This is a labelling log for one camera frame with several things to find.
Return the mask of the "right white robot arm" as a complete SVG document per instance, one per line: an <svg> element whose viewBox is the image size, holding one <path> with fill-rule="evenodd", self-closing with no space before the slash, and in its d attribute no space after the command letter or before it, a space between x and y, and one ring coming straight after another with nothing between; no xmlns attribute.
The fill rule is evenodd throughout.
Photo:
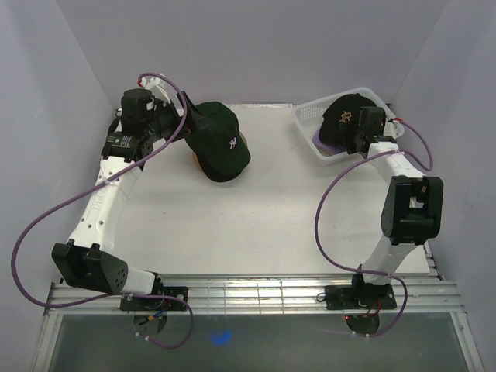
<svg viewBox="0 0 496 372"><path fill-rule="evenodd" d="M355 149L388 184L381 212L382 236L352 278L350 298L360 308L391 301L391 281L407 255L440 231L443 181L418 170L396 140L384 134L386 112L360 109Z"/></svg>

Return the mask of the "black NY baseball cap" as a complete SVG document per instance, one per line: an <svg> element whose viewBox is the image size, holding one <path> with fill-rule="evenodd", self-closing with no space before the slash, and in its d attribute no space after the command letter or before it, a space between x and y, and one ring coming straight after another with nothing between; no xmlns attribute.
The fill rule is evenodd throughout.
<svg viewBox="0 0 496 372"><path fill-rule="evenodd" d="M217 183L224 183L231 181L237 178L238 176L240 176L242 173L242 171L239 171L235 174L221 174L208 163L200 163L199 167L209 180Z"/></svg>

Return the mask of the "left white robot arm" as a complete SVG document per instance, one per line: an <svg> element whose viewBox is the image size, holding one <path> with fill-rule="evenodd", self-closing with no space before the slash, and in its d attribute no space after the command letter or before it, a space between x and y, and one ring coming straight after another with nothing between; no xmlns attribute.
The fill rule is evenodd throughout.
<svg viewBox="0 0 496 372"><path fill-rule="evenodd" d="M183 114L158 91L134 88L122 96L121 112L108 128L102 148L97 190L68 241L52 250L54 263L71 287L107 295L134 294L150 310L163 304L157 274L131 267L112 252L125 204L153 145L161 139L182 140L205 122L185 92L178 98Z"/></svg>

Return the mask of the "dark green NY cap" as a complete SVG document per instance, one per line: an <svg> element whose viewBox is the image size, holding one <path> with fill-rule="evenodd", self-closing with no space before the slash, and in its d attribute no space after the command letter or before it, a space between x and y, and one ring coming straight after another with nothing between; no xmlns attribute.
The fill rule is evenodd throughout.
<svg viewBox="0 0 496 372"><path fill-rule="evenodd" d="M199 163L208 163L221 174L243 172L251 161L251 154L239 136L236 114L221 102L203 102L198 108L212 120L206 129L185 138Z"/></svg>

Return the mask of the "black cap gold logo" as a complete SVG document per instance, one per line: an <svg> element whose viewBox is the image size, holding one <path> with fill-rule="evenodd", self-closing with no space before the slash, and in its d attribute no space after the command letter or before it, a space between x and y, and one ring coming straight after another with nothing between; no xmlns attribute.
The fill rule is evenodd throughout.
<svg viewBox="0 0 496 372"><path fill-rule="evenodd" d="M337 98L322 114L323 122L318 132L319 141L326 146L344 148L345 130L354 128L359 122L363 107L377 105L359 93L343 95Z"/></svg>

